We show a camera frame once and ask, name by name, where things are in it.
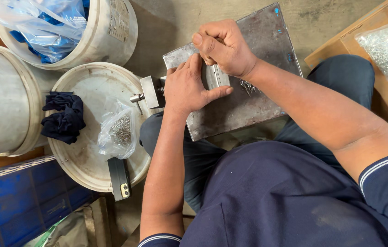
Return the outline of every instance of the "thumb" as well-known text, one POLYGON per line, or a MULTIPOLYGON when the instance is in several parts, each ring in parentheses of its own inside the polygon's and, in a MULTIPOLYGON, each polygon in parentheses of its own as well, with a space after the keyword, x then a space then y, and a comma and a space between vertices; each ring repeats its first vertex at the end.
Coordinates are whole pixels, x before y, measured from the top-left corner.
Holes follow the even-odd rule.
POLYGON ((222 60, 221 57, 226 54, 227 46, 209 35, 196 32, 192 36, 192 42, 199 51, 210 56, 215 61, 222 60))
POLYGON ((221 86, 221 87, 216 87, 216 88, 211 89, 211 90, 206 90, 205 91, 206 101, 209 104, 210 102, 212 102, 218 98, 221 98, 221 97, 224 97, 224 96, 231 94, 233 91, 234 91, 234 88, 230 87, 230 86, 221 86))

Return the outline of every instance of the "bucket label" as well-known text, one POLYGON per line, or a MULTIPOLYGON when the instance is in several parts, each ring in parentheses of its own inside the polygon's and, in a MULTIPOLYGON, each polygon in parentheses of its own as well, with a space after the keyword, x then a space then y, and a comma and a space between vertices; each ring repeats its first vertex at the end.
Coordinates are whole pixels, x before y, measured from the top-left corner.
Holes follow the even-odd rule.
POLYGON ((127 42, 130 31, 129 11, 123 0, 110 0, 110 25, 108 34, 127 42))

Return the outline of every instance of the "white plastic bucket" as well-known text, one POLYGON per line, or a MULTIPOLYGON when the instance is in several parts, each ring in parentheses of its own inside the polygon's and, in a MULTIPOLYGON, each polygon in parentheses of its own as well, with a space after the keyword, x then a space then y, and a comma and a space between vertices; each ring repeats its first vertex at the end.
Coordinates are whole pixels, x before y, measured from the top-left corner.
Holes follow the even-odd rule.
POLYGON ((0 156, 19 156, 43 145, 44 95, 62 74, 25 64, 0 46, 0 156))
MULTIPOLYGON (((111 192, 109 166, 107 160, 111 155, 102 155, 98 151, 98 134, 101 131, 101 117, 107 112, 104 104, 107 97, 116 97, 125 105, 136 107, 130 102, 130 96, 142 93, 139 79, 123 67, 95 62, 80 65, 66 72, 55 84, 53 91, 74 92, 83 101, 84 122, 86 127, 80 131, 77 142, 68 145, 64 142, 48 138, 49 145, 63 170, 77 183, 86 188, 111 192)), ((139 102, 143 115, 142 124, 158 110, 148 110, 144 101, 139 102)), ((46 116, 55 113, 47 111, 46 116)), ((151 158, 139 144, 127 164, 132 186, 145 178, 151 158)))
POLYGON ((0 25, 0 38, 24 61, 44 70, 69 70, 90 62, 109 62, 123 66, 136 47, 138 25, 128 0, 90 0, 89 18, 80 42, 67 57, 53 64, 42 64, 40 58, 28 50, 27 44, 17 42, 9 31, 0 25), (127 18, 128 30, 122 24, 127 22, 127 18))

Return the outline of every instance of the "man's left hand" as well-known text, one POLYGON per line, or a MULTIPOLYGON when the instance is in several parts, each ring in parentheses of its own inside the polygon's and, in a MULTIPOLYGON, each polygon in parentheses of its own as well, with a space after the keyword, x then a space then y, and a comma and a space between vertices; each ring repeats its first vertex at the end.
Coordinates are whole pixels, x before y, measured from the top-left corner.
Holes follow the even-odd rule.
POLYGON ((188 117, 191 112, 234 91, 230 86, 206 90, 202 84, 201 68, 202 58, 200 54, 194 53, 179 67, 168 70, 165 81, 165 111, 174 111, 188 117))

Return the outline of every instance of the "dark blue pants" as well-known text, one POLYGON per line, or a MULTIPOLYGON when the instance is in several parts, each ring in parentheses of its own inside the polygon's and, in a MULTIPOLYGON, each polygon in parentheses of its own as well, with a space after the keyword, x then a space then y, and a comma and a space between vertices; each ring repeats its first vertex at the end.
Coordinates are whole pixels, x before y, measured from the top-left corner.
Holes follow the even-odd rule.
MULTIPOLYGON (((331 88, 367 109, 371 108, 374 86, 374 70, 366 59, 355 55, 339 55, 320 63, 307 77, 308 80, 331 88)), ((141 126, 140 144, 150 156, 162 125, 163 113, 150 116, 141 126)), ((304 132, 289 118, 283 130, 275 141, 295 145, 346 174, 333 153, 304 132)), ((198 212, 201 206, 203 189, 209 173, 217 160, 226 153, 206 140, 192 142, 188 129, 185 128, 183 141, 183 156, 185 160, 184 197, 188 205, 198 212)))

